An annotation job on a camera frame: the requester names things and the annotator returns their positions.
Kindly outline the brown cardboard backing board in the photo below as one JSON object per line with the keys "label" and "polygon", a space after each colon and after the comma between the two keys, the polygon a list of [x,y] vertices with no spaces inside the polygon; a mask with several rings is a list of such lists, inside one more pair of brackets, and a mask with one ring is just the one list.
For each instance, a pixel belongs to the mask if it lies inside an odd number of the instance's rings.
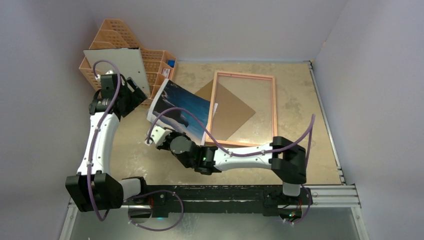
{"label": "brown cardboard backing board", "polygon": [[228,141],[256,113],[220,83],[216,85],[215,103],[210,132],[217,140]]}

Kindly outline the blue mountain photo print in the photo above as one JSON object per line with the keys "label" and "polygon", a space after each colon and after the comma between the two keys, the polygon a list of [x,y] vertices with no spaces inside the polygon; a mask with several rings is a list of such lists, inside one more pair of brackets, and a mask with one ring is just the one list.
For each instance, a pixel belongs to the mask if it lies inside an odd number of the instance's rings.
{"label": "blue mountain photo print", "polygon": [[206,133],[200,123],[205,127],[208,125],[210,105],[209,100],[189,92],[166,78],[156,91],[147,112],[147,120],[153,123],[163,111],[176,108],[162,115],[155,124],[185,133],[196,144],[203,145]]}

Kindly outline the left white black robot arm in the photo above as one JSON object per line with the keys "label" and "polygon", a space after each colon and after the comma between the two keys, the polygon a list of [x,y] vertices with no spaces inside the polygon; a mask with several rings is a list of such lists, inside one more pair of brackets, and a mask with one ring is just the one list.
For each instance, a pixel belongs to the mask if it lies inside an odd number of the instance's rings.
{"label": "left white black robot arm", "polygon": [[90,131],[86,150],[77,173],[65,181],[65,188],[81,212],[118,209],[129,199],[142,205],[149,199],[143,177],[116,180],[111,176],[113,141],[121,118],[147,99],[130,77],[121,79],[121,86],[117,87],[116,74],[100,76],[101,88],[88,107]]}

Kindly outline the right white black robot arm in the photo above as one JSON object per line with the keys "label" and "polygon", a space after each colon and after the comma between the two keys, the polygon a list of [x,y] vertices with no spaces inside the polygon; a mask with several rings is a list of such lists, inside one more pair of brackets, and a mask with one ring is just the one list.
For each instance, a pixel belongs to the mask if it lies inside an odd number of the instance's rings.
{"label": "right white black robot arm", "polygon": [[281,179],[280,196],[288,204],[300,198],[307,181],[308,151],[282,136],[263,145],[225,148],[198,145],[185,133],[156,126],[146,141],[154,143],[158,150],[169,151],[185,168],[203,175],[233,169],[271,170]]}

